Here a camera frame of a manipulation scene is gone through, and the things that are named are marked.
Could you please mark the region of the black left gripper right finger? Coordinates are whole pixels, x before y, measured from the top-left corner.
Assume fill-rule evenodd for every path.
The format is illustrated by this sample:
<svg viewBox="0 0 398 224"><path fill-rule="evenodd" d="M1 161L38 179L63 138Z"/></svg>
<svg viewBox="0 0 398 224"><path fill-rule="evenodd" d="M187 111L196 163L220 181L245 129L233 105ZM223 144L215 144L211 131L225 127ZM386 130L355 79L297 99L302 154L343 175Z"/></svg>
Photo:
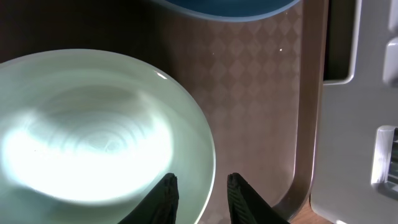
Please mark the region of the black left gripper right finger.
<svg viewBox="0 0 398 224"><path fill-rule="evenodd" d="M239 173L228 176L227 195L232 224L289 224Z"/></svg>

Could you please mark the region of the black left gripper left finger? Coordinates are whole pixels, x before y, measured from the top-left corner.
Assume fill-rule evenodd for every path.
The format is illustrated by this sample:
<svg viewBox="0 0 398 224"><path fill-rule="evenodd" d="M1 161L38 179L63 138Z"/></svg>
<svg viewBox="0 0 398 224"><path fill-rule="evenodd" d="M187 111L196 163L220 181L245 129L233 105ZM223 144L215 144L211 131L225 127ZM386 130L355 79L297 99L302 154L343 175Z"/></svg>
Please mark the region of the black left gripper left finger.
<svg viewBox="0 0 398 224"><path fill-rule="evenodd" d="M118 224L175 224L178 201L177 177L167 173Z"/></svg>

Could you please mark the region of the green bowl with rice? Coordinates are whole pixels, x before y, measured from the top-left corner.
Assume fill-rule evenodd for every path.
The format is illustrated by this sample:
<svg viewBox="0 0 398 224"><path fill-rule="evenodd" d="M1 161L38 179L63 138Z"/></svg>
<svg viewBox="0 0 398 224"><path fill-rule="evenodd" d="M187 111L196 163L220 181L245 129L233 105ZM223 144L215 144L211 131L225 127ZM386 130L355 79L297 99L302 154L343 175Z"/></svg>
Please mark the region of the green bowl with rice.
<svg viewBox="0 0 398 224"><path fill-rule="evenodd" d="M198 223L215 145L192 96L127 55L64 49L1 64L1 222L117 223L165 174Z"/></svg>

